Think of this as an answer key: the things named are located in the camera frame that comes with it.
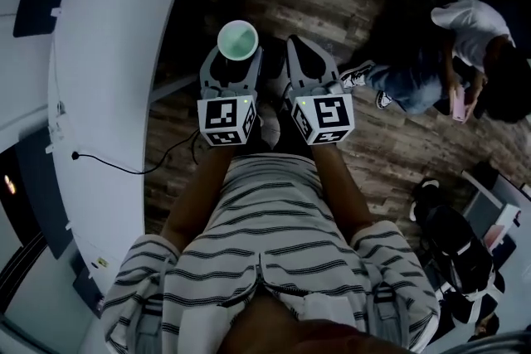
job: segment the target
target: smartphone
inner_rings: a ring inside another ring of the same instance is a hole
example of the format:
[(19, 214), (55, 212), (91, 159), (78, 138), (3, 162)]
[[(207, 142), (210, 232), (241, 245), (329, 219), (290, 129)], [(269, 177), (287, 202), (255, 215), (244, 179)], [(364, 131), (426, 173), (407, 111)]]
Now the smartphone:
[(455, 91), (454, 112), (452, 118), (455, 121), (463, 122), (466, 118), (465, 112), (465, 89), (462, 85)]

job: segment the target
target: striped shirt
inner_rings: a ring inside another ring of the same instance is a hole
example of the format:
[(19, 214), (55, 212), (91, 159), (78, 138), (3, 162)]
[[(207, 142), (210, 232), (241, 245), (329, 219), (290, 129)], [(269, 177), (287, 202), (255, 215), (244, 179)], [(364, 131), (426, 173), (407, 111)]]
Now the striped shirt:
[[(236, 158), (206, 229), (182, 253), (156, 235), (131, 247), (105, 299), (105, 340), (118, 353), (156, 344), (155, 352), (182, 354), (191, 343), (200, 352), (206, 340), (203, 351), (216, 352), (258, 283), (299, 320), (328, 318), (367, 332), (367, 269), (374, 265), (405, 301), (410, 349), (420, 351), (436, 331), (439, 304), (398, 228), (380, 221), (346, 241), (314, 162), (285, 154)], [(326, 308), (315, 303), (342, 311), (323, 317)]]

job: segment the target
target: white t-shirt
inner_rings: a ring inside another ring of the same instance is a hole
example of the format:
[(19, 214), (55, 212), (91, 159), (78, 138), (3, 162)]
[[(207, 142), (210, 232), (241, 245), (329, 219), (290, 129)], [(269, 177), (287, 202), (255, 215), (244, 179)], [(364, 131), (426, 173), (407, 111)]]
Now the white t-shirt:
[(483, 59), (492, 39), (506, 34), (513, 42), (504, 18), (479, 0), (461, 0), (436, 7), (431, 11), (431, 20), (455, 32), (454, 56), (481, 72), (485, 72)]

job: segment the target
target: white cup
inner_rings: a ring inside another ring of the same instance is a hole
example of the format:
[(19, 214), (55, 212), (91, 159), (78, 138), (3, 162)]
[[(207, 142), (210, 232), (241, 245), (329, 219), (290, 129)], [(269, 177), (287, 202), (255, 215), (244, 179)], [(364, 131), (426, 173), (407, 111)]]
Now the white cup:
[(258, 48), (258, 33), (247, 21), (231, 21), (219, 31), (217, 48), (230, 61), (244, 61)]

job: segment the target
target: power cord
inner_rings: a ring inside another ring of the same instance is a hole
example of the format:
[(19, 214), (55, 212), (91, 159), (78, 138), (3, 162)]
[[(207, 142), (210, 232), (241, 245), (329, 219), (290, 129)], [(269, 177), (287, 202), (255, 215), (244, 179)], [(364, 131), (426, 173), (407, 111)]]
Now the power cord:
[(143, 172), (132, 172), (130, 170), (126, 170), (125, 168), (122, 168), (122, 167), (119, 167), (117, 165), (114, 165), (114, 164), (111, 164), (110, 162), (106, 162), (104, 161), (103, 159), (99, 159), (98, 157), (95, 157), (94, 155), (89, 155), (87, 153), (78, 153), (78, 152), (73, 152), (72, 153), (72, 159), (75, 161), (76, 159), (79, 159), (81, 157), (85, 157), (85, 158), (92, 158), (92, 159), (95, 159), (96, 161), (99, 161), (105, 165), (108, 165), (109, 167), (112, 167), (112, 168), (116, 168), (117, 170), (120, 170), (122, 172), (127, 172), (128, 174), (135, 174), (135, 175), (143, 175), (143, 174), (149, 174), (151, 172), (154, 172), (157, 168), (159, 168), (161, 165), (163, 165), (163, 162), (164, 162), (164, 159), (166, 159), (166, 157), (168, 156), (169, 152), (176, 148), (177, 146), (179, 145), (182, 145), (183, 143), (186, 143), (188, 140), (190, 140), (191, 138), (194, 138), (193, 141), (192, 141), (192, 146), (191, 146), (191, 149), (192, 149), (192, 158), (193, 158), (193, 161), (197, 164), (197, 161), (196, 161), (196, 158), (195, 158), (195, 154), (194, 154), (194, 151), (193, 151), (193, 145), (197, 139), (197, 136), (199, 135), (199, 129), (195, 130), (192, 134), (190, 134), (187, 138), (185, 138), (184, 140), (182, 140), (181, 142), (179, 143), (175, 143), (171, 148), (169, 148), (163, 155), (162, 159), (158, 162), (158, 164), (149, 169), (149, 170), (146, 170), (146, 171), (143, 171)]

